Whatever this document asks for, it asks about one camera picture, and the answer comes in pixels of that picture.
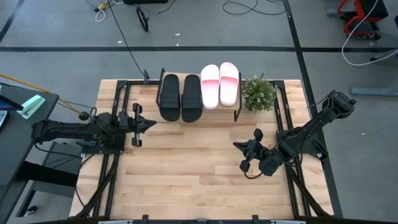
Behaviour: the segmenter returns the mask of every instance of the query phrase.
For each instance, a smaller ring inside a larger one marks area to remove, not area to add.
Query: red chair
[[[344,26],[344,32],[350,34],[351,31],[361,22],[371,11],[377,0],[354,0],[355,11],[342,11],[343,6],[348,0],[343,0],[339,5],[337,12],[329,11],[328,15],[332,16],[335,14],[341,15],[341,19],[346,21]],[[365,36],[367,39],[378,40],[381,38],[379,35],[379,28],[376,24],[388,16],[387,9],[384,5],[383,0],[377,2],[376,7],[370,13],[368,18],[353,32],[353,35]]]

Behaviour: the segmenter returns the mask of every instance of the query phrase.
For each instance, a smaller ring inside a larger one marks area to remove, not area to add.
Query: potted plant
[[[270,111],[276,90],[265,78],[254,76],[242,83],[244,105],[249,111]]]

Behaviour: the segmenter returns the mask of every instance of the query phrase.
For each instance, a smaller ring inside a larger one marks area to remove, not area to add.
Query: wooden tabletop
[[[102,80],[96,103],[99,113],[111,112],[116,83],[117,80]],[[285,80],[285,85],[294,126],[302,126],[310,117],[301,82]],[[262,144],[274,146],[275,111],[252,113],[243,108],[238,121],[233,122],[230,111],[205,110],[194,123],[173,123],[160,116],[156,93],[156,86],[131,88],[129,115],[134,115],[132,103],[137,102],[143,107],[143,117],[156,120],[157,124],[141,135],[141,148],[132,147],[132,134],[127,135],[119,160],[111,219],[141,219],[144,214],[150,219],[251,219],[252,215],[259,215],[260,219],[293,218],[284,166],[272,177],[246,179],[239,170],[244,157],[232,144],[252,139],[254,130],[259,128],[264,133]],[[282,117],[287,129],[283,110]],[[97,188],[102,159],[102,155],[93,156],[80,171],[77,190],[84,203]],[[254,169],[249,174],[259,172],[255,162],[251,167]],[[304,155],[302,169],[308,190],[332,214],[321,162]],[[303,215],[297,188],[296,194]],[[104,213],[105,201],[103,197],[100,214]],[[81,209],[75,196],[70,215]]]

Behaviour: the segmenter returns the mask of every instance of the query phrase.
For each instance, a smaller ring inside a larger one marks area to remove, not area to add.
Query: concrete floor
[[[0,29],[18,0],[0,2]],[[91,0],[99,4],[100,0]],[[341,47],[345,41],[343,22],[327,17],[340,0],[290,0],[302,47]],[[383,37],[370,44],[353,38],[348,47],[397,47],[398,29],[392,22],[398,2],[384,0],[391,16],[380,22]],[[145,33],[135,7],[115,6],[116,17],[130,46],[262,46],[294,47],[285,14],[265,16],[249,13],[232,16],[222,11],[224,1],[181,0],[170,11],[157,14],[168,4],[143,5],[150,10],[150,32]],[[283,10],[281,2],[259,1],[269,12]],[[109,10],[102,23],[83,0],[25,0],[1,47],[123,47],[122,37]],[[157,78],[162,67],[174,72],[198,73],[209,63],[233,62],[244,78],[265,73],[268,78],[301,79],[295,52],[186,51],[133,52],[141,68]],[[348,53],[354,62],[367,62],[372,53]],[[367,220],[398,221],[398,110],[395,98],[351,96],[353,86],[383,86],[395,79],[398,61],[391,58],[366,67],[348,65],[339,53],[303,54],[315,100],[336,89],[357,100],[356,111],[344,121],[324,128],[343,216]],[[47,88],[63,98],[94,105],[100,80],[140,78],[128,52],[2,52],[0,72]],[[52,119],[76,121],[76,116],[56,107]],[[33,149],[29,160],[40,162],[45,154]],[[31,223],[68,216],[72,199],[37,194],[32,204],[40,208],[24,218],[11,215],[9,223]]]

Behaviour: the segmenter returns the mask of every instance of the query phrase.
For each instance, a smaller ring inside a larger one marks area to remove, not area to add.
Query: white cable
[[[361,63],[361,64],[355,64],[355,63],[349,62],[349,61],[347,60],[346,56],[344,55],[344,47],[346,46],[347,42],[349,41],[349,38],[351,38],[351,36],[352,36],[353,33],[355,32],[356,28],[358,28],[359,25],[361,25],[362,22],[365,21],[365,20],[369,17],[369,15],[372,13],[373,9],[376,7],[376,5],[377,5],[378,2],[379,2],[379,0],[376,0],[376,3],[374,3],[373,8],[369,11],[369,14],[367,14],[367,15],[365,16],[365,18],[364,18],[361,22],[359,22],[359,24],[356,25],[356,27],[351,31],[351,33],[350,33],[349,36],[347,37],[346,42],[344,43],[343,47],[341,48],[341,53],[343,54],[344,60],[346,60],[346,62],[349,63],[350,65],[354,65],[354,66],[370,65],[370,64],[372,64],[372,63],[374,63],[374,62],[379,62],[379,61],[381,61],[381,60],[384,60],[384,59],[386,59],[386,58],[389,58],[389,57],[391,57],[391,56],[393,56],[393,55],[395,55],[395,54],[398,53],[398,50],[396,50],[395,52],[393,52],[392,54],[390,54],[390,55],[388,55],[388,56],[385,56],[385,57],[383,57],[383,58],[374,60],[374,61],[372,61],[372,62]]]
[[[124,3],[124,1],[122,1],[122,2],[117,2],[117,1],[115,1],[115,0],[112,0],[112,2],[115,3],[115,4],[123,4],[123,3]]]
[[[98,20],[98,15],[99,15],[101,12],[104,14],[104,17],[102,17],[102,19]],[[96,21],[96,22],[102,22],[102,21],[105,19],[105,17],[106,17],[105,12],[104,12],[102,9],[100,9],[100,10],[97,12],[97,15],[95,16],[95,21]]]

